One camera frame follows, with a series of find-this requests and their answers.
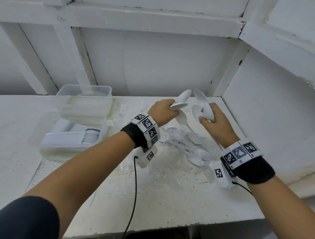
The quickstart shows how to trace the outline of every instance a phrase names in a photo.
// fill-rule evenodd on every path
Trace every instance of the person's left hand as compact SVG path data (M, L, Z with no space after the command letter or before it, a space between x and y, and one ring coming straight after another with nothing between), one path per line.
M148 114L155 120L159 127L167 124L179 115L178 110L170 110L169 107L175 102L174 99L167 99L155 102L149 109Z

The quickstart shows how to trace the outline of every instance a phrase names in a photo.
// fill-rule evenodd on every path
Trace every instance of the person's right arm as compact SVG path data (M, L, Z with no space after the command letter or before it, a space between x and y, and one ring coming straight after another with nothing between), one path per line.
M224 148L239 140L225 114L210 104L215 122L200 117L200 123ZM315 238L315 213L279 178L261 184L247 183L261 211L279 239Z

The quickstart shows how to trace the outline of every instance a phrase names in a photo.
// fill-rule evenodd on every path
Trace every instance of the hand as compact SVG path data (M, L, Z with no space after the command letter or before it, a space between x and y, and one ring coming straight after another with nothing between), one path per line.
M161 100L149 109L148 114L155 120L159 127L167 124L179 115L178 110L170 110L169 107L175 102L173 99Z
M210 122L203 116L199 116L199 122L205 127L209 134L215 139L215 141L221 144L224 148L229 147L235 142L239 141L239 137L234 132L229 120L216 103L209 104L215 121Z

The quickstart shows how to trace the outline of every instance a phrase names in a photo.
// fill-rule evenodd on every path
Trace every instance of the forearm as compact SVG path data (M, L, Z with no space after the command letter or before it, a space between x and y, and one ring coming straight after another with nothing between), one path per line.
M134 146L125 132L119 132L73 157L24 196L40 196L52 202L59 214L62 236L81 205Z
M280 179L248 187L279 239L314 238L315 213Z

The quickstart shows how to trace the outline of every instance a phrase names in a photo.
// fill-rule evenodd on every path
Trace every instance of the qr code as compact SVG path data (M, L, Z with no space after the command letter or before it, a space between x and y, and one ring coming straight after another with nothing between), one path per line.
M153 138L156 134L157 134L157 132L156 132L155 128L152 128L149 130L150 138Z
M243 149L242 146L238 146L237 148L232 150L232 153L238 158L242 158L243 156L247 155L245 150Z
M142 121L143 125L149 129L153 124L149 119L145 119L144 121Z
M151 143L152 145L154 145L158 140L158 136L155 136L152 140L151 140Z
M154 153L151 151L146 158L150 161L153 158L153 156Z
M231 163L236 161L236 158L233 156L232 153L228 153L226 155L223 156L223 158L225 159L225 161L230 165Z
M139 114L135 117L136 120L142 120L143 118L145 118L146 116L143 114Z
M257 149L254 147L254 145L251 142L245 143L243 144L243 146L249 153L257 151Z
M221 172L221 169L215 169L215 174L217 175L217 178L223 178L223 175L222 175L222 172Z

